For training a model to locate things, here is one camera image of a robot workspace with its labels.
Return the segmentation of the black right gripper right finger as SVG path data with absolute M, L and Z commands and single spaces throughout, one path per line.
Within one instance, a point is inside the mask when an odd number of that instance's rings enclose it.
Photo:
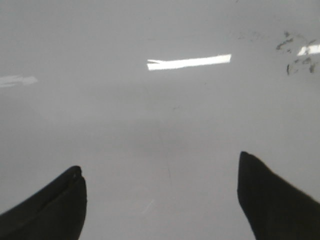
M 237 197 L 257 240 L 318 240 L 320 204 L 246 151 L 239 155 Z

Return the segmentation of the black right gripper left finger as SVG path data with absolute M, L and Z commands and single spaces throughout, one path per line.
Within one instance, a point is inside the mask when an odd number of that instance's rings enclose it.
M 81 167 L 71 166 L 45 187 L 0 215 L 2 240 L 77 240 L 87 212 Z

